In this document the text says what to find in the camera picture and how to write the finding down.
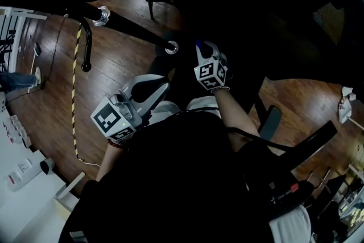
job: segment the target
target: device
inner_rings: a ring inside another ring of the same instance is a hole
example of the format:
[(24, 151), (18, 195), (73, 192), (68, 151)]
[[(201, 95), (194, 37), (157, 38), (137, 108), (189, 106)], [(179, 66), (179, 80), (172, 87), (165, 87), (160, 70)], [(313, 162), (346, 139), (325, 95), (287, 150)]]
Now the device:
[(137, 76), (110, 98), (105, 97), (91, 119), (115, 143), (149, 124), (151, 110), (169, 90), (166, 77), (155, 74)]
[(194, 68), (197, 81), (206, 89), (212, 90), (225, 85), (226, 71), (222, 65), (226, 56), (220, 53), (218, 47), (208, 41), (196, 42), (198, 66)]

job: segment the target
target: wristband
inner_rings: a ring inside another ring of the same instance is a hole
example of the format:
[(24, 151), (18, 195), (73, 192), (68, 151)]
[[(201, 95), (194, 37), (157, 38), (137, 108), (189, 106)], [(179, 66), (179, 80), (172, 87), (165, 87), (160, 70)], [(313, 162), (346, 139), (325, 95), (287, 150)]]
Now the wristband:
[(119, 148), (119, 149), (123, 149), (123, 150), (127, 149), (127, 147), (126, 147), (127, 140), (122, 139), (120, 143), (115, 143), (112, 140), (107, 139), (107, 142), (109, 143), (109, 145), (112, 145), (115, 148)]
[(230, 87), (228, 87), (228, 86), (220, 86), (220, 87), (218, 87), (218, 88), (214, 88), (214, 89), (212, 89), (212, 90), (211, 90), (211, 93), (214, 93), (216, 90), (219, 90), (219, 89), (222, 89), (222, 88), (227, 89), (227, 91), (229, 91), (229, 90), (230, 90)]

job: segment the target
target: black cable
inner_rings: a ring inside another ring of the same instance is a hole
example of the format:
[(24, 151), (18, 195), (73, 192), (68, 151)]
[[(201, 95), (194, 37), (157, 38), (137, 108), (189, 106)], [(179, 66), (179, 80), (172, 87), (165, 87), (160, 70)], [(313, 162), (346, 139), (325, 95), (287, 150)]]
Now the black cable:
[(56, 56), (56, 51), (57, 51), (57, 45), (58, 45), (58, 41), (59, 41), (59, 36), (61, 34), (61, 30), (63, 28), (63, 25), (64, 25), (64, 21), (65, 21), (66, 18), (63, 18), (62, 22), (61, 22), (61, 25), (59, 27), (59, 30), (58, 30), (58, 35), (57, 35), (57, 39), (56, 39), (56, 45), (55, 45), (55, 50), (53, 52), (53, 57), (52, 57), (52, 63), (51, 63), (51, 68), (49, 69), (49, 74), (47, 75), (47, 77), (44, 79), (44, 81), (41, 83), (40, 85), (40, 89), (36, 90), (36, 91), (33, 91), (33, 92), (30, 92), (30, 93), (24, 93), (24, 94), (21, 94), (19, 95), (18, 97), (16, 98), (13, 98), (12, 100), (9, 100), (7, 103), (9, 104), (10, 102), (24, 96), (24, 95), (27, 95), (27, 94), (32, 94), (32, 93), (36, 93), (38, 91), (41, 91), (44, 89), (44, 87), (46, 86), (46, 81), (49, 80), (49, 77), (51, 76), (52, 74), (52, 68), (53, 68), (53, 64), (54, 64), (54, 61), (55, 61), (55, 56)]
[(24, 95), (28, 95), (28, 94), (32, 94), (32, 93), (36, 93), (36, 92), (38, 92), (38, 91), (41, 91), (41, 89), (38, 89), (38, 90), (33, 91), (33, 92), (30, 92), (30, 93), (24, 93), (24, 94), (21, 94), (21, 95), (19, 95), (18, 97), (13, 98), (12, 100), (8, 100), (8, 101), (7, 101), (7, 103), (10, 103), (10, 102), (12, 102), (12, 101), (14, 101), (14, 100), (17, 100), (18, 98), (20, 98), (20, 97), (22, 97), (22, 96), (24, 96)]
[(195, 113), (195, 112), (204, 112), (206, 110), (218, 110), (218, 108), (212, 108), (210, 106), (206, 106), (204, 108), (198, 108), (198, 109), (190, 109), (190, 110), (181, 110), (178, 113), (173, 114), (173, 116), (178, 116), (181, 113)]
[(63, 25), (64, 25), (64, 21), (66, 20), (66, 17), (63, 18), (62, 22), (61, 22), (61, 25), (59, 27), (59, 30), (58, 30), (58, 34), (57, 34), (57, 39), (56, 39), (56, 45), (55, 45), (55, 50), (53, 52), (53, 56), (52, 56), (52, 63), (51, 63), (51, 67), (49, 69), (49, 74), (47, 75), (47, 77), (44, 79), (44, 81), (42, 82), (42, 84), (40, 85), (40, 90), (43, 90), (44, 87), (46, 86), (46, 81), (49, 80), (49, 78), (51, 77), (51, 74), (52, 74), (52, 69), (53, 69), (53, 64), (55, 62), (55, 56), (56, 56), (56, 52), (57, 52), (57, 46), (58, 46), (58, 41), (59, 41), (59, 36), (61, 34), (61, 30), (63, 28)]

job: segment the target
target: sneaker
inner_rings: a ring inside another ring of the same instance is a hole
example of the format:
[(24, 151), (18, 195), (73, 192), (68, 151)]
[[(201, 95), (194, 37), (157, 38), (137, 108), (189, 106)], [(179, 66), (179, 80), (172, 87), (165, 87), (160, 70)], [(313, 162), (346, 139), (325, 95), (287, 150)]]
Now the sneaker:
[(41, 74), (40, 74), (40, 69), (39, 69), (39, 67), (36, 67), (36, 69), (35, 69), (35, 78), (36, 78), (36, 83), (37, 83), (37, 84), (42, 83), (42, 76), (41, 76)]

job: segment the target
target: white cloth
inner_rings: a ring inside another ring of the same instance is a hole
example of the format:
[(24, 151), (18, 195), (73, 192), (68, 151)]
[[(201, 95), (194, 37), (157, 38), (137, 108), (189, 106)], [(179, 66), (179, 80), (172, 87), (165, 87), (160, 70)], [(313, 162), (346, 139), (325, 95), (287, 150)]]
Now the white cloth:
[[(199, 108), (217, 108), (216, 98), (214, 96), (204, 96), (193, 99), (186, 107), (186, 110), (199, 109)], [(151, 118), (149, 119), (149, 125), (160, 122), (166, 118), (180, 112), (180, 108), (172, 101), (164, 100), (158, 103), (154, 110), (151, 110)], [(218, 110), (207, 110), (217, 115), (219, 118), (220, 112)]]
[(306, 209), (298, 208), (269, 222), (274, 243), (309, 243), (311, 222)]

